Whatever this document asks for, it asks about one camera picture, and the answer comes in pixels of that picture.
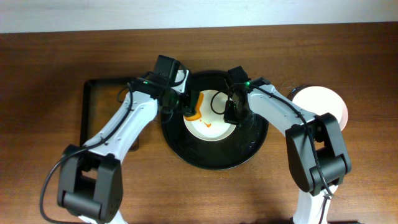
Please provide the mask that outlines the orange sponge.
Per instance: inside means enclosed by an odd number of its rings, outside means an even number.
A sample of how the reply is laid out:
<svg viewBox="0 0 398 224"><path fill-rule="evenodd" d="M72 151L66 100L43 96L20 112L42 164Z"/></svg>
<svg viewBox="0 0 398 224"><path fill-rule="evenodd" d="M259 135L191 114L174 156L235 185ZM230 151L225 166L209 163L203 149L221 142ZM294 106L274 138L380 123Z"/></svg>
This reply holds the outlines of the orange sponge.
<svg viewBox="0 0 398 224"><path fill-rule="evenodd" d="M204 94L202 92L198 93L198 99L197 102L195 103L195 107L194 107L194 113L193 115L188 115L187 113L184 115L185 120L187 121L196 121L199 120L202 115L201 115L201 105L203 103L203 99L204 99Z"/></svg>

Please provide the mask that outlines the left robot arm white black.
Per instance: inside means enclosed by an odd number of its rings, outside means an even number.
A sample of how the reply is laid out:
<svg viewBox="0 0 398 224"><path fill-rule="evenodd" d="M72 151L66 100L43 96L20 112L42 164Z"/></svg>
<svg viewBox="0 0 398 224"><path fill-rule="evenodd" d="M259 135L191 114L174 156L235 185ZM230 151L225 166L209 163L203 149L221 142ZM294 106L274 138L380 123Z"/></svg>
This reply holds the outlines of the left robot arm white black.
<svg viewBox="0 0 398 224"><path fill-rule="evenodd" d="M108 123L82 146L68 145L47 174L39 197L42 218L50 223L44 197L59 171L57 203L81 223L125 223L122 163L141 131L158 113L193 113L196 93L188 93L189 70L180 61L159 55L153 71L126 84L127 93Z"/></svg>

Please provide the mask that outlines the white plate top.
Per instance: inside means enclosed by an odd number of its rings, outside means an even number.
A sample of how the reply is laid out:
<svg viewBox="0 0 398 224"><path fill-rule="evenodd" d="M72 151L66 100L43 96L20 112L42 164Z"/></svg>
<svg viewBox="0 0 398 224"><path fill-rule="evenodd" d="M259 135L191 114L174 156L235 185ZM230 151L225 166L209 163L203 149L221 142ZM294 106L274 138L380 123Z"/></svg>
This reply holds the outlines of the white plate top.
<svg viewBox="0 0 398 224"><path fill-rule="evenodd" d="M228 97L225 93L220 92L212 100L217 93L216 90L203 90L201 92L204 94L200 108L202 117L196 121L187 121L183 117L184 125L198 139L220 141L231 135L236 125L225 123L223 114L216 114L212 109L219 113L224 111Z"/></svg>

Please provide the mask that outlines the white plate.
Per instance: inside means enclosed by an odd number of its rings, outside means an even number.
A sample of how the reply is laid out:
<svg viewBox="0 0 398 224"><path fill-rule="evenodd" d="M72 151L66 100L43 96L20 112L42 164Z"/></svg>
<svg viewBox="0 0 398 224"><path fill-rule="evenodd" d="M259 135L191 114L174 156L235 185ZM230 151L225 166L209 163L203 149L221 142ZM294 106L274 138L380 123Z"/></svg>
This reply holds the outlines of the white plate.
<svg viewBox="0 0 398 224"><path fill-rule="evenodd" d="M297 106L317 115L331 113L341 130L348 123L348 108L342 97L323 86L300 86L290 92L289 99Z"/></svg>
<svg viewBox="0 0 398 224"><path fill-rule="evenodd" d="M220 92L212 100L217 93L216 90L203 90L201 92L204 94L200 108L202 117L196 121L187 121L183 117L184 125L198 139L220 141L231 135L236 125L225 123L223 114L216 114L212 109L219 113L224 111L228 97L225 93Z"/></svg>

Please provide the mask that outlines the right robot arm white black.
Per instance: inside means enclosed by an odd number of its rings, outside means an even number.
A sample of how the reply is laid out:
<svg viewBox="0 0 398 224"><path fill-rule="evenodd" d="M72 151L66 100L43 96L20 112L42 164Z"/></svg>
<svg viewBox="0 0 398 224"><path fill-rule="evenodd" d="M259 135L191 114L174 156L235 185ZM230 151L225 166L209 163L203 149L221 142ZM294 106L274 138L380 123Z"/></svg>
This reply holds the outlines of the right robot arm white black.
<svg viewBox="0 0 398 224"><path fill-rule="evenodd" d="M326 223L334 193L352 170L338 120L297 106L269 80L250 79L242 67L228 70L227 79L226 123L243 126L258 115L285 136L289 171L300 189L290 221Z"/></svg>

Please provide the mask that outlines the white plate bottom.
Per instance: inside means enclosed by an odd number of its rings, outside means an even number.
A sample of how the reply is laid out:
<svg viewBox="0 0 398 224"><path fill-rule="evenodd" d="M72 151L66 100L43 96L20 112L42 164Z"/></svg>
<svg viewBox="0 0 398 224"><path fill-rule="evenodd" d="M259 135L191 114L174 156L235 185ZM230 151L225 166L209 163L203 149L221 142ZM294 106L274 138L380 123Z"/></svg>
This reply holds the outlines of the white plate bottom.
<svg viewBox="0 0 398 224"><path fill-rule="evenodd" d="M342 97L323 86L300 86L290 92L289 99L297 106L317 115L331 113L341 130L348 123L348 108Z"/></svg>

